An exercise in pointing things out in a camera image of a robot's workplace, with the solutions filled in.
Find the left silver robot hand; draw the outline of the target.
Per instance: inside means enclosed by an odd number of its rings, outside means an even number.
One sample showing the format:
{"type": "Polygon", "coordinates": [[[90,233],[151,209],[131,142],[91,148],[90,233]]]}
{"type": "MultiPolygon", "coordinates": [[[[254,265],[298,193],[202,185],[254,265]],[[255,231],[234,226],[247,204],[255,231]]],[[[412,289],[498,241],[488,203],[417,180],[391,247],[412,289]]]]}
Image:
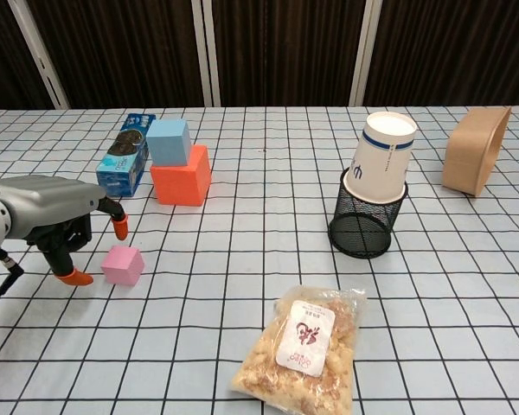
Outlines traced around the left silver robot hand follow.
{"type": "MultiPolygon", "coordinates": [[[[0,179],[0,202],[11,218],[7,239],[35,246],[53,274],[64,284],[89,285],[93,277],[74,266],[71,254],[92,239],[90,213],[111,217],[119,240],[128,234],[128,215],[119,202],[97,184],[59,176],[17,176],[0,179]]],[[[17,269],[0,247],[0,260],[17,269]]]]}

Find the orange foam cube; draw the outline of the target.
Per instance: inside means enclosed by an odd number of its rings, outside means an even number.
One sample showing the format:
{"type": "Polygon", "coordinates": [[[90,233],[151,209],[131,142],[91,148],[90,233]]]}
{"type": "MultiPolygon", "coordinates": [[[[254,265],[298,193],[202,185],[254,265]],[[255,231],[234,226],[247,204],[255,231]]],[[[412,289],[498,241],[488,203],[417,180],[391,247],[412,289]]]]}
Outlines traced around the orange foam cube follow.
{"type": "Polygon", "coordinates": [[[193,144],[186,166],[151,166],[157,200],[164,205],[201,206],[211,184],[208,147],[193,144]]]}

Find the black mesh pen holder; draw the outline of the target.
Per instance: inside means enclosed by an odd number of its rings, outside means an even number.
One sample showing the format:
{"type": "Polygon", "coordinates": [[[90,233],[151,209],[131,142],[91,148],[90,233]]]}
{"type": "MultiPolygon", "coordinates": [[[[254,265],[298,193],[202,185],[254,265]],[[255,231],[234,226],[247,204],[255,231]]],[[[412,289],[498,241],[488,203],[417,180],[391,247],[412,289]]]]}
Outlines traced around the black mesh pen holder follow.
{"type": "Polygon", "coordinates": [[[352,195],[345,186],[349,169],[340,176],[335,212],[328,225],[330,243],[339,251],[357,259],[373,259],[391,245],[394,223],[408,194],[407,183],[396,201],[374,203],[352,195]]]}

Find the pink foam cube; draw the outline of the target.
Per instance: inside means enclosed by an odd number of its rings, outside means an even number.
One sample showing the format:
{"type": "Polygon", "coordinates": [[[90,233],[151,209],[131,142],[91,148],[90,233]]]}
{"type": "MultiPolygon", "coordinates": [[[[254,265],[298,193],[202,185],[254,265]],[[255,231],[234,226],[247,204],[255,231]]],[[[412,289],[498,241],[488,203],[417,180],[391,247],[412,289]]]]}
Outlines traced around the pink foam cube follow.
{"type": "Polygon", "coordinates": [[[135,247],[113,246],[100,267],[108,283],[134,286],[144,270],[144,260],[135,247]]]}

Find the blue Oreo cookie box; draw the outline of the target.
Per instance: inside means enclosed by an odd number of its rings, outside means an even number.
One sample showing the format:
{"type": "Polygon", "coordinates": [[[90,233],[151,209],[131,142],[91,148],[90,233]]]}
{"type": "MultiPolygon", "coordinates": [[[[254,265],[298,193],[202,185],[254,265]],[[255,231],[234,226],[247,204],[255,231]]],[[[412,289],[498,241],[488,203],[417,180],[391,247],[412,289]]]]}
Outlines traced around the blue Oreo cookie box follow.
{"type": "Polygon", "coordinates": [[[146,135],[154,114],[129,113],[96,169],[98,184],[110,197],[134,196],[146,165],[146,135]]]}

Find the light blue foam cube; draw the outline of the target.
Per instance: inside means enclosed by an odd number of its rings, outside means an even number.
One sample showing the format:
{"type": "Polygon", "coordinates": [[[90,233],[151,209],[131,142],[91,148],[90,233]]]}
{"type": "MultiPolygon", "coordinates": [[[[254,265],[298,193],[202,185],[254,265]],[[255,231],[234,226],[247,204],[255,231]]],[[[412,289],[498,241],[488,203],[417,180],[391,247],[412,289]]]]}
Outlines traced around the light blue foam cube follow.
{"type": "Polygon", "coordinates": [[[189,127],[182,118],[153,120],[146,142],[154,166],[181,167],[189,162],[189,127]]]}

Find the white paper cup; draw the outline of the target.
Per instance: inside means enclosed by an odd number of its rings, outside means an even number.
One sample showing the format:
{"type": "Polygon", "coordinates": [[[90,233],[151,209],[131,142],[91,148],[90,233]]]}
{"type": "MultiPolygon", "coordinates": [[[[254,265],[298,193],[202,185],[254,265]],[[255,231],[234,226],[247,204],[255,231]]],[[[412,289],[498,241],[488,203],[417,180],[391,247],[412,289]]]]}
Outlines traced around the white paper cup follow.
{"type": "Polygon", "coordinates": [[[397,112],[368,115],[343,178],[345,188],[352,195],[376,204],[400,199],[405,192],[417,130],[410,117],[397,112]]]}

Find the clear snack bag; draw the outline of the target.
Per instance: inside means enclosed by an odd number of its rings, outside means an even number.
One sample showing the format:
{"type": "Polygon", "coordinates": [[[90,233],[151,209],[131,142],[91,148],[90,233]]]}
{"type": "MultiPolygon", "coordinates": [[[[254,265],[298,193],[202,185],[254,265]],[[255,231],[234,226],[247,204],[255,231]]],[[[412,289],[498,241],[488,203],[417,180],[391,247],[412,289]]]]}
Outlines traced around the clear snack bag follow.
{"type": "Polygon", "coordinates": [[[232,379],[244,393],[291,415],[352,415],[353,360],[364,290],[299,285],[232,379]]]}

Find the white metal frame post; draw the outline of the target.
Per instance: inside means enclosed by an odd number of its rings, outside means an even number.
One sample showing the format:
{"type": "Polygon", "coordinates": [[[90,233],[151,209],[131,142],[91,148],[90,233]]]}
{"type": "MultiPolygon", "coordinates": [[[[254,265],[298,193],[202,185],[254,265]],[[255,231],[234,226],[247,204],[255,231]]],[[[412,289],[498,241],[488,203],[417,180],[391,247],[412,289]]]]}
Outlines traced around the white metal frame post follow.
{"type": "Polygon", "coordinates": [[[349,93],[349,106],[362,106],[363,103],[382,5],[383,0],[366,0],[365,2],[349,93]]]}
{"type": "Polygon", "coordinates": [[[195,43],[205,106],[221,106],[213,0],[191,0],[195,43]]]}
{"type": "Polygon", "coordinates": [[[8,0],[23,39],[56,110],[71,108],[27,0],[8,0]]]}

